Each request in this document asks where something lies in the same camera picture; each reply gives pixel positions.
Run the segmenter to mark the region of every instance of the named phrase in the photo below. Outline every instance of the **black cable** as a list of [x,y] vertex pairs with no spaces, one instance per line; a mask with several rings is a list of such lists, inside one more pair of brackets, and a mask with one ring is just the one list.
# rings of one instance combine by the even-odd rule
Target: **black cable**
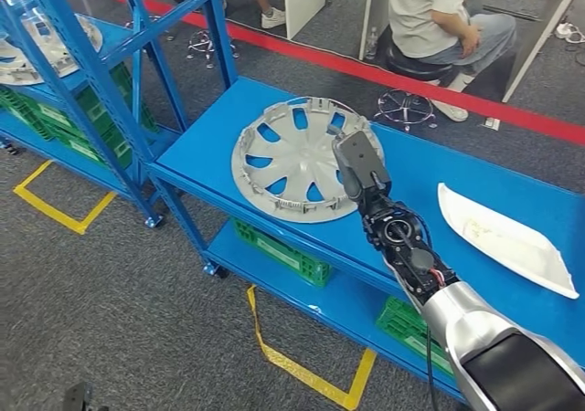
[[433,405],[433,411],[439,411],[437,403],[437,393],[435,391],[435,381],[433,378],[433,358],[431,357],[430,345],[432,337],[430,329],[426,326],[426,371],[429,373],[429,390],[430,391],[430,403]]
[[[420,217],[416,212],[413,212],[410,208],[406,207],[405,205],[398,205],[399,208],[405,210],[405,212],[409,212],[420,222],[420,225],[422,226],[423,230],[424,231],[424,236],[426,238],[426,243],[429,245],[429,248],[433,249],[433,240],[430,238],[430,232],[429,230],[429,226],[426,225],[426,222],[424,222],[424,219]],[[433,405],[433,411],[439,411],[439,404],[437,403],[437,392],[435,391],[435,380],[433,377],[433,357],[432,357],[432,351],[431,351],[431,344],[433,343],[433,337],[430,334],[430,329],[427,325],[426,326],[426,371],[429,377],[429,391],[430,392],[430,403]]]

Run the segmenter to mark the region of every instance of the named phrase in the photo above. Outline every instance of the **black stool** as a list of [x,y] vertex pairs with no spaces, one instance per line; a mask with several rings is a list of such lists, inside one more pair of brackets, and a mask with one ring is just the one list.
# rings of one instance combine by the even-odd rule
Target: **black stool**
[[[439,85],[454,72],[452,65],[435,65],[420,62],[415,58],[405,57],[394,43],[386,49],[386,66],[397,75],[423,80],[436,81]],[[411,125],[429,122],[429,127],[436,128],[433,103],[422,96],[408,93],[402,90],[389,90],[378,99],[380,112],[374,116],[376,121],[392,121],[405,126],[405,131],[411,130]]]

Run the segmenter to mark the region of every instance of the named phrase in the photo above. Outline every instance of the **black cable on floor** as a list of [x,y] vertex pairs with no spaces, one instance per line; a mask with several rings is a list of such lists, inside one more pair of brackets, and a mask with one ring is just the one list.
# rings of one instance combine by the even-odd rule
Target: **black cable on floor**
[[433,358],[431,357],[430,345],[433,338],[430,336],[430,329],[426,326],[426,371],[429,373],[429,390],[430,391],[430,403],[433,405],[433,411],[439,411],[437,403],[437,392],[435,391],[435,381],[433,378]]

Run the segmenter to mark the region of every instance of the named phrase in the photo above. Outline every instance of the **shelf caster wheel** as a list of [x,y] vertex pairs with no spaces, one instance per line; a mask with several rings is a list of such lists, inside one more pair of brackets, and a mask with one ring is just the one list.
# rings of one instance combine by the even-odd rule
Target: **shelf caster wheel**
[[160,215],[159,215],[159,217],[156,220],[152,219],[152,217],[149,217],[149,219],[146,219],[146,221],[144,221],[144,225],[148,228],[155,228],[155,227],[158,227],[162,220],[163,220],[163,217]]
[[219,277],[220,279],[226,279],[229,275],[229,271],[223,268],[223,267],[219,267],[215,271],[215,275]]
[[208,262],[207,265],[205,265],[203,268],[203,271],[205,274],[209,274],[210,276],[219,277],[220,279],[225,279],[226,277],[229,275],[229,271],[223,267],[220,267],[220,265],[216,265],[211,262]]

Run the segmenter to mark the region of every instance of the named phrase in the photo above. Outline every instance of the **shelf leg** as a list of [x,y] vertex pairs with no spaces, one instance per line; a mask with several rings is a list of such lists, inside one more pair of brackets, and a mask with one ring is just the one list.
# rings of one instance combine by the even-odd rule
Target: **shelf leg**
[[177,195],[174,188],[155,175],[150,175],[150,180],[155,185],[161,197],[163,198],[165,203],[172,211],[175,218],[177,218],[177,222],[183,228],[183,231],[187,234],[188,239],[193,247],[195,247],[199,256],[204,260],[205,266],[207,266],[207,264],[209,263],[205,256],[205,252],[207,250],[207,243],[189,214],[187,208],[180,201],[180,198],[179,198],[178,195]]

